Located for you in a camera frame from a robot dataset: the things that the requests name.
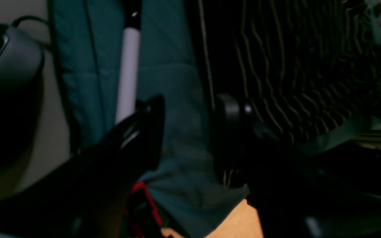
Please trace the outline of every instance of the black and gold striped fabric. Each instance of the black and gold striped fabric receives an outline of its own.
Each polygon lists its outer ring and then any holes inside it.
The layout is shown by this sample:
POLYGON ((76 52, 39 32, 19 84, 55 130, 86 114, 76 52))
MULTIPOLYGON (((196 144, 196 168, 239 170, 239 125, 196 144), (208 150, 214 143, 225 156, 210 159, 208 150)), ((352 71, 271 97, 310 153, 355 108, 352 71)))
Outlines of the black and gold striped fabric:
POLYGON ((233 41, 240 94, 292 145, 356 111, 381 116, 381 47, 360 0, 241 0, 233 41))

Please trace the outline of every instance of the black headphones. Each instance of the black headphones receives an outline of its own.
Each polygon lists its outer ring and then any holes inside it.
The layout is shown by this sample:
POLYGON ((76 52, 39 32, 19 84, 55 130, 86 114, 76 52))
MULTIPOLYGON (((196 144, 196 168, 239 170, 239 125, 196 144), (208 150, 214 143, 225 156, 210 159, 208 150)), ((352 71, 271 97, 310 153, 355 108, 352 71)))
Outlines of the black headphones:
POLYGON ((44 53, 17 26, 0 24, 0 168, 17 160, 33 140, 43 95, 44 53))

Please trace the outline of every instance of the beige wall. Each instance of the beige wall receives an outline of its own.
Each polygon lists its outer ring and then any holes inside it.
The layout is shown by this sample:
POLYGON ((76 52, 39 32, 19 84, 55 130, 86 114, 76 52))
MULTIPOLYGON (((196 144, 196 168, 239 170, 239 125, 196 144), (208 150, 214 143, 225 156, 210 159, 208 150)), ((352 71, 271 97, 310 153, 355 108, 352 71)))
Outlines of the beige wall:
MULTIPOLYGON (((47 0, 0 0, 0 23, 23 15, 47 18, 47 0)), ((47 26, 25 21, 20 28, 50 43, 47 26)), ((45 51, 44 100, 33 147, 15 165, 0 171, 0 199, 21 191, 68 159, 68 127, 57 89, 53 58, 45 51)))

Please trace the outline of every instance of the white pole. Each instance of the white pole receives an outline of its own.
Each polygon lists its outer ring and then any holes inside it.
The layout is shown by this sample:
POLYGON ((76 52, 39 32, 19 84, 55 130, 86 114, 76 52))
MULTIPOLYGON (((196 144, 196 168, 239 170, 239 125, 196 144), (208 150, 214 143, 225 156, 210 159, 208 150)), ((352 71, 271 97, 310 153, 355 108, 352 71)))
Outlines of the white pole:
POLYGON ((126 27, 124 29, 115 124, 118 124, 135 112, 140 42, 141 32, 138 29, 134 27, 126 27))

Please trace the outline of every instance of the teal fabric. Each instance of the teal fabric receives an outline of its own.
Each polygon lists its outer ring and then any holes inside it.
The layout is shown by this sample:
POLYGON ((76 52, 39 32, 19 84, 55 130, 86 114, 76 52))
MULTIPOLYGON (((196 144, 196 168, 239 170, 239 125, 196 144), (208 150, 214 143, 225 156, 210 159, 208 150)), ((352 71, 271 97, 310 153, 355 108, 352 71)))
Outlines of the teal fabric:
MULTIPOLYGON (((63 79, 86 147, 114 126, 124 24, 120 2, 53 0, 63 79)), ((160 167, 141 180, 192 237, 204 237, 248 189, 226 189, 213 173, 208 111, 183 1, 143 3, 138 98, 163 94, 166 121, 160 167)))

